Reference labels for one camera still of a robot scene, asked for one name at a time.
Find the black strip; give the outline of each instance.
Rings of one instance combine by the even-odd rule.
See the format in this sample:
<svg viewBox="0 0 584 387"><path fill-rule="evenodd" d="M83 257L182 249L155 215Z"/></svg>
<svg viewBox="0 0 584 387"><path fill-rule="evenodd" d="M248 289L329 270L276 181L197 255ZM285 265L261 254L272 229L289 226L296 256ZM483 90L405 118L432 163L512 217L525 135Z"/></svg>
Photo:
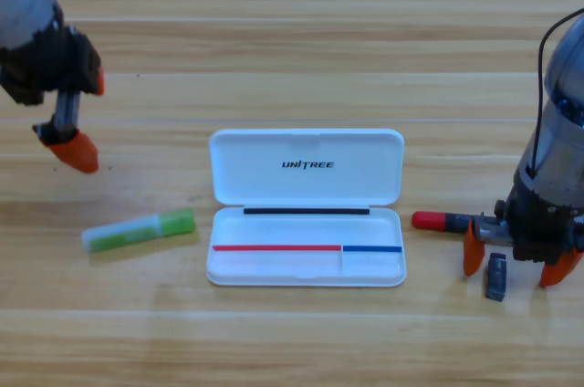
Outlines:
<svg viewBox="0 0 584 387"><path fill-rule="evenodd" d="M255 207L244 208L244 214L343 214L369 215L369 209L328 209L328 208L285 208L285 207Z"/></svg>

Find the black cable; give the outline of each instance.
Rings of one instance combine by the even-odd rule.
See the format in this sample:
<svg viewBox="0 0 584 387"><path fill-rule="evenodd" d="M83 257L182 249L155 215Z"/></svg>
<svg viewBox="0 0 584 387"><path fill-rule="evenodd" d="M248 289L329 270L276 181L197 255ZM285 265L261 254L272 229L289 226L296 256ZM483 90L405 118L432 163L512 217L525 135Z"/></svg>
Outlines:
<svg viewBox="0 0 584 387"><path fill-rule="evenodd" d="M543 112L543 103L544 103L544 71L543 71L543 61L544 61L544 45L546 44L546 40L548 40L551 33L560 26L568 22L570 19L584 14L584 8L580 8L580 10L575 11L567 15L566 17L562 18L561 20L557 21L544 35L541 39L541 43L539 44L539 53L537 54L537 78L538 78L538 89L539 89L539 105L537 107L537 125L536 125L536 137L533 142L533 157L531 159L531 178L536 177L536 158L537 158L537 146L539 145L539 132L541 130L541 116Z"/></svg>

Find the blue line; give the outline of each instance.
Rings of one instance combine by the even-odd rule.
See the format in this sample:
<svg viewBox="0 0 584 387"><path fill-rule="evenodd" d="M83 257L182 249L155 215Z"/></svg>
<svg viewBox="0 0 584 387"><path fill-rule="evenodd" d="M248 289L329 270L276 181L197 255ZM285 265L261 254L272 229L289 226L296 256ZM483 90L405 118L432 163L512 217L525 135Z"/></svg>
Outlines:
<svg viewBox="0 0 584 387"><path fill-rule="evenodd" d="M343 246L343 252L383 252L401 253L399 246Z"/></svg>

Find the glue stick cap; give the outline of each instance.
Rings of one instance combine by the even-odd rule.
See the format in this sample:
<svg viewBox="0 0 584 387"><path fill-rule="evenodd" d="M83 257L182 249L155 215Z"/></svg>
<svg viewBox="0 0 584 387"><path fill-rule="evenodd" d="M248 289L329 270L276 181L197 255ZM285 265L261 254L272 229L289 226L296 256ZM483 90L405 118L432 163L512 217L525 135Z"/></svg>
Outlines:
<svg viewBox="0 0 584 387"><path fill-rule="evenodd" d="M160 222L164 236L191 233L194 230L193 210L181 209L160 214Z"/></svg>

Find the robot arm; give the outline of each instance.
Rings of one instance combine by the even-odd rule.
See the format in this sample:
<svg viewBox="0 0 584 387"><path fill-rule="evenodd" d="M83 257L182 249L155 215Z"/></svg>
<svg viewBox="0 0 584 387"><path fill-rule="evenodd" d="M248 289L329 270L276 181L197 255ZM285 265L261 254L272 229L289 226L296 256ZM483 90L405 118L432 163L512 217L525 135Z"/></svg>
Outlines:
<svg viewBox="0 0 584 387"><path fill-rule="evenodd" d="M560 23L542 41L540 69L543 43ZM484 243L513 247L515 260L543 262L542 287L561 282L584 255L584 17L558 43L545 88L549 100L516 168L511 193L495 206L497 222L477 216L469 226L467 275L480 267Z"/></svg>
<svg viewBox="0 0 584 387"><path fill-rule="evenodd" d="M78 130L80 92L104 91L101 60L89 39L66 26L57 0L0 0L0 86L26 106L42 104L57 91L51 121L33 126L62 162L94 173L98 152Z"/></svg>

